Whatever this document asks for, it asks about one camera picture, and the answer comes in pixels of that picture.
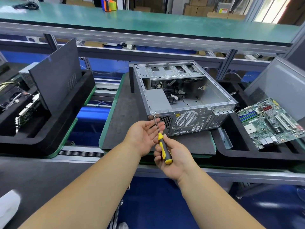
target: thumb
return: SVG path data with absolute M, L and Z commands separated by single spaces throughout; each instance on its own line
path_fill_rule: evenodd
M 167 146 L 171 147 L 172 149 L 173 149 L 174 147 L 177 147 L 177 143 L 179 143 L 179 142 L 177 142 L 177 141 L 174 140 L 174 139 L 168 138 L 166 134 L 163 134 L 163 140 L 164 140 L 164 142 L 167 144 Z

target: forearm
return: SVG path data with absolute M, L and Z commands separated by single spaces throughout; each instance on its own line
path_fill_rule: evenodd
M 43 205 L 20 228 L 106 228 L 140 158 L 130 146 L 119 144 Z
M 200 228 L 264 228 L 198 166 L 184 175 L 178 184 Z

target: hand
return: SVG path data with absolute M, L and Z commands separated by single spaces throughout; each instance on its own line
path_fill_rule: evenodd
M 139 152 L 141 157 L 147 155 L 150 148 L 155 145 L 153 140 L 158 136 L 157 126 L 155 125 L 152 127 L 154 124 L 155 120 L 138 121 L 134 123 L 129 128 L 123 143 L 132 146 L 134 150 Z M 160 131 L 165 129 L 164 122 L 159 122 L 158 126 Z
M 163 139 L 170 150 L 173 163 L 166 165 L 164 160 L 162 160 L 162 149 L 159 144 L 157 144 L 157 138 L 154 139 L 154 142 L 157 144 L 156 151 L 153 153 L 155 156 L 155 163 L 166 174 L 166 176 L 179 182 L 184 174 L 193 170 L 194 167 L 198 167 L 198 165 L 194 161 L 190 151 L 183 144 L 168 138 L 165 134 L 163 135 Z

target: metal computer chassis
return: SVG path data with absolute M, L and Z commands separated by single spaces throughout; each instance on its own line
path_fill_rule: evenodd
M 129 72 L 140 119 L 160 117 L 165 122 L 167 135 L 218 128 L 237 105 L 237 101 L 192 60 L 130 64 Z M 178 100 L 169 96 L 168 86 L 175 92 L 179 90 L 179 94 L 174 95 Z

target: green conveyor belt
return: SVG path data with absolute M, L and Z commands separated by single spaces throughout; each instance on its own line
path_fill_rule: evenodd
M 20 0 L 0 0 L 0 8 L 5 5 L 23 3 Z M 69 25 L 75 28 L 107 28 L 108 30 L 146 31 L 146 34 L 177 34 L 191 37 L 230 38 L 260 42 L 291 43 L 299 26 L 243 22 L 232 19 L 191 17 L 147 13 L 140 11 L 118 10 L 104 12 L 101 8 L 83 7 L 65 4 L 40 3 L 39 10 L 26 13 L 0 13 L 1 21 L 30 21 Z

